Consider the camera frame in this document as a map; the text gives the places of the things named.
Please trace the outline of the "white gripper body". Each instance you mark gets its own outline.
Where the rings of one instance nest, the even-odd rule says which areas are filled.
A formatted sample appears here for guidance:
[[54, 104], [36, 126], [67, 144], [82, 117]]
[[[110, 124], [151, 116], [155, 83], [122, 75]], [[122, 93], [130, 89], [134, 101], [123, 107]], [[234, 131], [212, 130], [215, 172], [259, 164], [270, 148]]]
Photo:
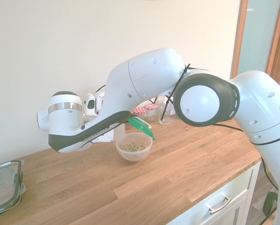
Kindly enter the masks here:
[[[96, 115], [98, 115], [101, 111], [102, 108], [102, 104], [103, 104], [103, 100], [104, 100], [104, 90], [99, 90], [98, 92], [96, 92], [94, 94], [95, 99], [96, 99]], [[104, 133], [103, 135], [99, 136], [98, 138], [94, 139], [93, 142], [94, 143], [98, 143], [98, 142], [112, 142], [113, 141], [113, 137], [114, 137], [114, 131], [111, 130], [107, 133]]]

